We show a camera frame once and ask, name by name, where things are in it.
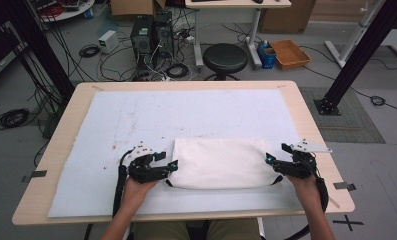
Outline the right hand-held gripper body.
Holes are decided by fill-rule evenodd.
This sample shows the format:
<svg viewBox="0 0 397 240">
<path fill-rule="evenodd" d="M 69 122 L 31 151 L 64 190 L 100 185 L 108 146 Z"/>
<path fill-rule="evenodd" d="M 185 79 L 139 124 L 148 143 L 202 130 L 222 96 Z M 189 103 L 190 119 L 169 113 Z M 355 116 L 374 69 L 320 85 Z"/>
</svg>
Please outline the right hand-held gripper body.
<svg viewBox="0 0 397 240">
<path fill-rule="evenodd" d="M 315 153 L 331 153 L 332 149 L 322 146 L 306 139 L 290 145 L 293 153 L 290 154 L 292 161 L 276 160 L 274 171 L 283 175 L 305 179 L 311 175 L 316 176 L 317 163 Z"/>
</svg>

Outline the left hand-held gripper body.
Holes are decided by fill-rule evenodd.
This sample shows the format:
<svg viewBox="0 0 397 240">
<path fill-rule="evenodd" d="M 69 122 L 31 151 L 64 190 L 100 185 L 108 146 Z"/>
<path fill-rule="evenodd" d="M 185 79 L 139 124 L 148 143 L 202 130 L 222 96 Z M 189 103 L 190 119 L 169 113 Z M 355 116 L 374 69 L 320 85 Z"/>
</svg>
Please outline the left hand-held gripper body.
<svg viewBox="0 0 397 240">
<path fill-rule="evenodd" d="M 169 176 L 168 165 L 152 167 L 154 162 L 153 154 L 155 151 L 140 142 L 130 153 L 127 154 L 129 160 L 128 175 L 139 183 L 147 183 L 165 179 Z"/>
</svg>

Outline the white printed tank top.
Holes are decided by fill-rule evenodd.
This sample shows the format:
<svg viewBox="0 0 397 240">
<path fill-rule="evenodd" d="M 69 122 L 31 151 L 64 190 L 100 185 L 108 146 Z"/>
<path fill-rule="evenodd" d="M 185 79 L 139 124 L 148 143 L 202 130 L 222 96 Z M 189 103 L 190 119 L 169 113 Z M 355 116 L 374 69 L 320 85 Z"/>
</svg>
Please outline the white printed tank top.
<svg viewBox="0 0 397 240">
<path fill-rule="evenodd" d="M 264 139 L 176 139 L 172 187 L 192 190 L 250 189 L 274 185 L 283 177 L 268 165 Z"/>
</svg>

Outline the person's right hand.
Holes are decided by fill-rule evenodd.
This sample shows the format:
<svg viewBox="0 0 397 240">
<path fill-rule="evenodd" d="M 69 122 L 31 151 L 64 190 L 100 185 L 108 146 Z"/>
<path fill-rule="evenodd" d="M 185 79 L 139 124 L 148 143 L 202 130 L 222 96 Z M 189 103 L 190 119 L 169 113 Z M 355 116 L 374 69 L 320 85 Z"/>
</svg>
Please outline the person's right hand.
<svg viewBox="0 0 397 240">
<path fill-rule="evenodd" d="M 321 208 L 320 195 L 314 177 L 300 179 L 288 176 L 288 179 L 293 184 L 296 196 L 304 210 L 315 210 Z"/>
</svg>

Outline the person's left hand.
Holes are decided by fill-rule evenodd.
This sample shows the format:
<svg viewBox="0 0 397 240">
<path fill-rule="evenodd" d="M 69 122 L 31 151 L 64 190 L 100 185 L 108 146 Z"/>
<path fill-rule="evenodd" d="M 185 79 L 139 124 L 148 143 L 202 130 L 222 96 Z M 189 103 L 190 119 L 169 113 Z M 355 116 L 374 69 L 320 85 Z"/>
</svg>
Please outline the person's left hand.
<svg viewBox="0 0 397 240">
<path fill-rule="evenodd" d="M 139 183 L 131 177 L 125 181 L 124 193 L 120 210 L 122 213 L 134 215 L 144 202 L 147 193 L 157 185 L 157 181 Z"/>
</svg>

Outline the black tape strip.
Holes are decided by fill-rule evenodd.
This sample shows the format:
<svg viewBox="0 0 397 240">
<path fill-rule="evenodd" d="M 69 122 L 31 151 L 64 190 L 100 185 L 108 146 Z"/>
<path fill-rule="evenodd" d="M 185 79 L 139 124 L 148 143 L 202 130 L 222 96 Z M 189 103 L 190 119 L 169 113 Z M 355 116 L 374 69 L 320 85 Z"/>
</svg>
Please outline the black tape strip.
<svg viewBox="0 0 397 240">
<path fill-rule="evenodd" d="M 30 175 L 22 177 L 21 182 L 29 183 L 33 178 L 45 177 L 47 170 L 33 171 Z"/>
<path fill-rule="evenodd" d="M 337 182 L 333 183 L 335 189 L 346 189 L 347 191 L 354 191 L 356 190 L 356 186 L 353 183 L 347 183 L 347 182 Z"/>
</svg>

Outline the white table mat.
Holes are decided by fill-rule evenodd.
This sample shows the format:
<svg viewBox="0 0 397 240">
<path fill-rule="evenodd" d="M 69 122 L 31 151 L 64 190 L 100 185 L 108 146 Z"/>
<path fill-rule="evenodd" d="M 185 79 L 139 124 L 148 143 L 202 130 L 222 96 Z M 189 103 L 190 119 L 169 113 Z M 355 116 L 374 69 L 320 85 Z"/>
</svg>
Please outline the white table mat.
<svg viewBox="0 0 397 240">
<path fill-rule="evenodd" d="M 97 92 L 60 175 L 49 217 L 109 216 L 117 168 L 143 142 L 173 160 L 176 139 L 264 139 L 266 154 L 289 160 L 281 144 L 300 138 L 280 90 Z M 299 203 L 287 181 L 250 189 L 192 190 L 168 181 L 153 188 L 141 216 L 291 210 Z"/>
</svg>

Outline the grey floor mat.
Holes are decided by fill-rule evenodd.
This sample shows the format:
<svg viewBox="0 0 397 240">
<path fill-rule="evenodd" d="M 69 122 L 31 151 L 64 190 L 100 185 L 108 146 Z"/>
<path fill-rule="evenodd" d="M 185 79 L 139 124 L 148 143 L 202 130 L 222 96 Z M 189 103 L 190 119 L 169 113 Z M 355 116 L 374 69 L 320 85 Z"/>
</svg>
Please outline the grey floor mat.
<svg viewBox="0 0 397 240">
<path fill-rule="evenodd" d="M 322 99 L 328 89 L 300 87 L 299 90 L 326 142 L 385 144 L 384 138 L 353 92 L 348 91 L 344 95 L 336 113 L 322 115 L 317 110 L 315 101 Z"/>
</svg>

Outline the person's khaki trousers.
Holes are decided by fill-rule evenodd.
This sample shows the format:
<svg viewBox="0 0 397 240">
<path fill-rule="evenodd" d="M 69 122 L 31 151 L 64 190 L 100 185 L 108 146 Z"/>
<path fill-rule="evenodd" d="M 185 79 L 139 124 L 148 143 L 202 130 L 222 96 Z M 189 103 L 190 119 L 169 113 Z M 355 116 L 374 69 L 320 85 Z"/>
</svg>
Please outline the person's khaki trousers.
<svg viewBox="0 0 397 240">
<path fill-rule="evenodd" d="M 134 226 L 134 240 L 191 240 L 184 221 L 144 222 Z M 213 219 L 205 240 L 261 240 L 256 218 Z"/>
</svg>

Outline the black tape cross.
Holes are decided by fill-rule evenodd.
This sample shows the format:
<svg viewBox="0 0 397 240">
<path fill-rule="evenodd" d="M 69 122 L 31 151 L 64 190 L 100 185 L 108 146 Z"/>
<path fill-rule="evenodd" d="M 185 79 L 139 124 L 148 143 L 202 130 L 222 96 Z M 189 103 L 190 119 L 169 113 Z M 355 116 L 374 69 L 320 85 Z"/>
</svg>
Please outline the black tape cross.
<svg viewBox="0 0 397 240">
<path fill-rule="evenodd" d="M 351 220 L 347 214 L 345 214 L 342 219 L 333 220 L 333 223 L 346 225 L 350 231 L 353 231 L 355 226 L 364 225 L 364 223 L 361 221 Z"/>
</svg>

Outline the light wooden table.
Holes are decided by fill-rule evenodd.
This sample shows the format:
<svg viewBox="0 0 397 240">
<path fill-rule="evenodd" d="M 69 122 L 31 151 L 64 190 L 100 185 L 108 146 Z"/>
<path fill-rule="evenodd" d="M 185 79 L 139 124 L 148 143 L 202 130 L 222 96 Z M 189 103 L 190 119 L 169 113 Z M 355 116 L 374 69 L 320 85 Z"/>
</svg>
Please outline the light wooden table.
<svg viewBox="0 0 397 240">
<path fill-rule="evenodd" d="M 57 217 L 48 213 L 52 206 L 60 175 L 73 148 L 75 138 L 87 114 L 93 96 L 99 92 L 126 91 L 191 91 L 191 90 L 280 90 L 287 109 L 294 122 L 299 138 L 325 146 L 325 142 L 293 81 L 176 81 L 176 82 L 124 82 L 124 83 L 81 83 L 79 84 L 65 109 L 61 120 L 45 150 L 36 171 L 47 170 L 45 177 L 33 178 L 20 200 L 12 217 L 14 225 L 43 225 L 67 223 L 108 222 L 109 216 Z M 333 183 L 343 179 L 330 153 L 316 153 L 317 167 L 325 179 L 328 189 L 326 213 L 346 213 L 355 209 L 355 204 L 346 189 L 335 189 Z M 214 218 L 239 218 L 275 215 L 303 214 L 302 207 L 285 210 L 251 210 L 196 214 L 167 214 L 141 216 L 137 212 L 133 221 L 192 220 Z"/>
</svg>

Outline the blue box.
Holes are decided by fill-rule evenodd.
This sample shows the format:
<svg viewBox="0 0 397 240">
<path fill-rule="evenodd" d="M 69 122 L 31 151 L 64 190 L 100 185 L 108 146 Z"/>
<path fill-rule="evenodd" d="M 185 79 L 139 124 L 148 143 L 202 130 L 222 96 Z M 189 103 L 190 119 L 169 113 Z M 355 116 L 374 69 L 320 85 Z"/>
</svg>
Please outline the blue box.
<svg viewBox="0 0 397 240">
<path fill-rule="evenodd" d="M 257 54 L 262 63 L 263 69 L 272 69 L 276 60 L 276 52 L 267 40 L 259 43 L 257 47 Z"/>
</svg>

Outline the orange cardboard tray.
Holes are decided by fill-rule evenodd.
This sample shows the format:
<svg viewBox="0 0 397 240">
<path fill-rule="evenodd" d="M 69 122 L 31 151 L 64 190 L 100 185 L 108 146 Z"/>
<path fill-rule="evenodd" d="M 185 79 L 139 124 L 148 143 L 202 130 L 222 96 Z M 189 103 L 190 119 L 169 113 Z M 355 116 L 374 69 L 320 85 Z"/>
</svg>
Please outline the orange cardboard tray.
<svg viewBox="0 0 397 240">
<path fill-rule="evenodd" d="M 309 55 L 293 40 L 272 41 L 270 45 L 276 53 L 277 63 L 282 70 L 303 67 L 311 61 Z"/>
</svg>

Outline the black round stool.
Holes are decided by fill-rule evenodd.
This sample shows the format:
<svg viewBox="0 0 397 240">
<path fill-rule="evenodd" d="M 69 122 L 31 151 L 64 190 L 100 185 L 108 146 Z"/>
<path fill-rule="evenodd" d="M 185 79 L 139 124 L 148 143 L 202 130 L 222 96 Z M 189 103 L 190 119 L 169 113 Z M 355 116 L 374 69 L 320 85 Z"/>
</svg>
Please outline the black round stool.
<svg viewBox="0 0 397 240">
<path fill-rule="evenodd" d="M 203 55 L 204 65 L 213 71 L 205 81 L 213 79 L 224 81 L 227 78 L 239 81 L 234 74 L 242 71 L 248 64 L 248 56 L 244 49 L 228 43 L 219 43 L 208 47 Z"/>
</svg>

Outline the black computer tower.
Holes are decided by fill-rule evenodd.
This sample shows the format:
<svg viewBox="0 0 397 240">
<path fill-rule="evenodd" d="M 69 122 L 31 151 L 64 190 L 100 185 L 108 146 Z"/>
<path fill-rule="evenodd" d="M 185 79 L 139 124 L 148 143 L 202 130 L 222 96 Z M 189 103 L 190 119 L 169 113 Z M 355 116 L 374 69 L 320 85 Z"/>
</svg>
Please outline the black computer tower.
<svg viewBox="0 0 397 240">
<path fill-rule="evenodd" d="M 154 51 L 153 17 L 139 15 L 134 21 L 130 39 L 139 70 L 148 70 L 152 65 L 151 55 Z"/>
<path fill-rule="evenodd" d="M 160 11 L 154 18 L 154 28 L 159 47 L 159 56 L 170 58 L 174 53 L 172 12 Z"/>
</svg>

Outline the white power supply box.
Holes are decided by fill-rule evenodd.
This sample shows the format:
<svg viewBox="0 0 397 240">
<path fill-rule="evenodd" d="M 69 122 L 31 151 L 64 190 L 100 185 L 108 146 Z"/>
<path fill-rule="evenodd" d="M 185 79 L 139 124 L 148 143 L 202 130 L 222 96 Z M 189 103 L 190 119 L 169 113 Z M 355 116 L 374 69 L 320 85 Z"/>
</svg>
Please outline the white power supply box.
<svg viewBox="0 0 397 240">
<path fill-rule="evenodd" d="M 104 35 L 98 39 L 101 52 L 109 54 L 119 46 L 117 34 L 113 30 L 108 30 Z"/>
</svg>

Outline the white metal stand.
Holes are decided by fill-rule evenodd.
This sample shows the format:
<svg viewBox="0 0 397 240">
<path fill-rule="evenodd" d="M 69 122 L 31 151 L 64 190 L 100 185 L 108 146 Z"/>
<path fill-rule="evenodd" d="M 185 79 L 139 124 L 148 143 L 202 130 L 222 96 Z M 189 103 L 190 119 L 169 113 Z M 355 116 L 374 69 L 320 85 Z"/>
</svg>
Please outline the white metal stand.
<svg viewBox="0 0 397 240">
<path fill-rule="evenodd" d="M 374 17 L 375 13 L 379 10 L 382 4 L 383 0 L 374 0 L 373 3 L 366 3 L 364 7 L 364 16 L 358 22 L 357 26 L 354 28 L 351 37 L 348 39 L 348 41 L 341 50 L 338 50 L 334 46 L 332 41 L 324 42 L 325 46 L 327 47 L 340 68 L 343 68 L 345 66 L 346 61 L 349 58 L 352 50 L 364 36 L 366 30 L 370 25 L 371 19 Z"/>
</svg>

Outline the large brown cardboard box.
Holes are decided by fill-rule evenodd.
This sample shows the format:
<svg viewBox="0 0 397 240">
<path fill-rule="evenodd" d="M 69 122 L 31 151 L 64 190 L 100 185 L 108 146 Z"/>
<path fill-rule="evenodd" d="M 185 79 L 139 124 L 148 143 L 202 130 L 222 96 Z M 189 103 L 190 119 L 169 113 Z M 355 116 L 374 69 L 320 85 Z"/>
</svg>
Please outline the large brown cardboard box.
<svg viewBox="0 0 397 240">
<path fill-rule="evenodd" d="M 290 0 L 287 8 L 265 9 L 259 31 L 265 34 L 302 34 L 307 27 L 316 0 Z"/>
</svg>

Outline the white desk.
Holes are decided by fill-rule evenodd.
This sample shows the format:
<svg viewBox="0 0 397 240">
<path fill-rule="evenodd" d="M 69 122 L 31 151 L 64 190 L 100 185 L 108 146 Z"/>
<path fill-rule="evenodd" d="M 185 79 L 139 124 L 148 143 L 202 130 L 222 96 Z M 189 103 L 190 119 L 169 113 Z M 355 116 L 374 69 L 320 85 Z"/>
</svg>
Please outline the white desk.
<svg viewBox="0 0 397 240">
<path fill-rule="evenodd" d="M 254 41 L 263 9 L 289 8 L 290 0 L 185 0 L 185 6 L 194 12 L 193 52 L 195 66 L 202 68 L 203 53 L 200 43 L 200 23 L 251 23 L 249 36 L 245 38 L 246 49 L 251 55 L 255 69 L 262 66 Z"/>
</svg>

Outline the round white table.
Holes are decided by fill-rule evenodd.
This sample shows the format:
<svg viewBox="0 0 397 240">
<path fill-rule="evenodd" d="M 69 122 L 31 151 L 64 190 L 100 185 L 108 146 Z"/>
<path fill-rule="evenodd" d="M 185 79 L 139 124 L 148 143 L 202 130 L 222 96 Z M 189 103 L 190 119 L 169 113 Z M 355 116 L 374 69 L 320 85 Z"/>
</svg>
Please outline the round white table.
<svg viewBox="0 0 397 240">
<path fill-rule="evenodd" d="M 28 0 L 42 22 L 55 22 L 83 14 L 95 0 Z"/>
</svg>

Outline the black metal post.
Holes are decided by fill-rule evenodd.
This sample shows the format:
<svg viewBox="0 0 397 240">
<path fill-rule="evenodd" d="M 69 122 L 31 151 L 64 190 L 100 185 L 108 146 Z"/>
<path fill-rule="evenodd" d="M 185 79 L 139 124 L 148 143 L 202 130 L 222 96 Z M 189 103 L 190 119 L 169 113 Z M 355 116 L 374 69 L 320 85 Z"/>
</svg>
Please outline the black metal post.
<svg viewBox="0 0 397 240">
<path fill-rule="evenodd" d="M 26 0 L 0 0 L 0 25 L 9 21 L 18 35 L 28 44 L 36 59 L 46 71 L 66 105 L 75 87 L 41 31 Z"/>
<path fill-rule="evenodd" d="M 364 36 L 352 50 L 345 66 L 341 68 L 327 93 L 322 99 L 315 101 L 320 114 L 330 115 L 337 112 L 341 99 L 396 23 L 397 0 L 383 0 Z"/>
</svg>

